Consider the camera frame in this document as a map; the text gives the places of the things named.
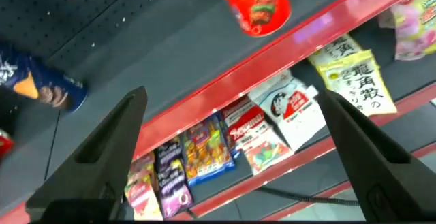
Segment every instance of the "yellow package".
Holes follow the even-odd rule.
[[[360,51],[362,48],[348,34],[345,34],[307,58],[312,65],[317,67]]]
[[[327,89],[341,94],[363,114],[370,116],[396,112],[370,50],[318,65],[317,70]]]

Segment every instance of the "red shelf edge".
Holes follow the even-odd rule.
[[[133,160],[399,0],[338,0],[143,124]]]
[[[417,157],[423,157],[427,154],[433,153],[436,151],[436,142],[433,142],[423,148],[420,148],[416,151],[414,151],[412,154]],[[348,190],[352,187],[351,183],[349,181],[343,182],[337,186],[334,186],[332,188],[329,188],[325,191],[322,191],[321,193],[318,193],[316,197],[332,197],[338,193],[341,193],[345,190]],[[294,214],[300,210],[303,210],[307,207],[310,207],[314,205],[314,203],[309,202],[298,202],[297,204],[294,204],[288,208],[285,208],[283,210],[280,210],[272,215],[269,215],[267,217],[264,217],[262,221],[278,221],[282,218],[285,218],[287,216],[290,216],[291,214]]]
[[[378,126],[384,125],[390,121],[395,120],[396,118],[411,112],[412,110],[423,106],[428,103],[430,100],[434,98],[436,94],[436,83],[430,84],[415,93],[397,101],[396,108],[398,112],[396,114],[387,114],[380,116],[372,116],[371,120],[374,121]],[[334,143],[331,137],[323,139],[322,141],[304,149],[303,151],[292,155],[288,159],[270,167],[269,169],[261,172],[260,174],[251,177],[225,191],[218,193],[217,195],[205,200],[204,202],[198,204],[191,208],[191,211],[198,217],[201,217],[228,202],[231,202],[238,197],[247,194],[254,189],[265,185],[266,183],[288,173],[296,168],[318,158],[330,151],[334,150]],[[176,219],[187,218],[191,219],[191,217],[187,214],[180,213],[175,216]]]

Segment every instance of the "cartoon face logo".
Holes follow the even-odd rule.
[[[287,101],[285,99],[286,94],[283,92],[274,96],[271,103],[271,112],[274,116],[278,117],[286,112]]]

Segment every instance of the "blue package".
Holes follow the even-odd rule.
[[[236,149],[236,142],[233,140],[232,136],[230,136],[230,134],[229,134],[229,127],[225,123],[223,113],[221,111],[217,112],[216,117],[218,118],[219,126],[221,127],[221,131],[223,132],[224,140],[225,140],[227,147],[229,148],[230,154],[232,155],[232,157],[234,159],[237,159],[240,155],[240,150]]]
[[[188,129],[182,135],[182,142],[189,186],[198,185],[235,168],[216,115]]]
[[[0,85],[69,112],[85,101],[88,89],[37,58],[0,42]]]

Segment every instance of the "black cable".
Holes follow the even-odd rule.
[[[197,215],[194,214],[190,209],[186,209],[186,213],[191,216],[192,219],[197,219]]]
[[[288,193],[285,191],[271,189],[269,187],[259,187],[255,191],[261,193],[268,193],[271,195],[276,195],[279,197],[285,197],[288,199],[296,200],[299,202],[311,202],[311,203],[320,203],[320,204],[340,204],[345,206],[359,206],[359,202],[356,200],[345,200],[345,199],[337,199],[337,198],[327,198],[327,197],[312,197],[307,195],[301,195],[297,193]]]

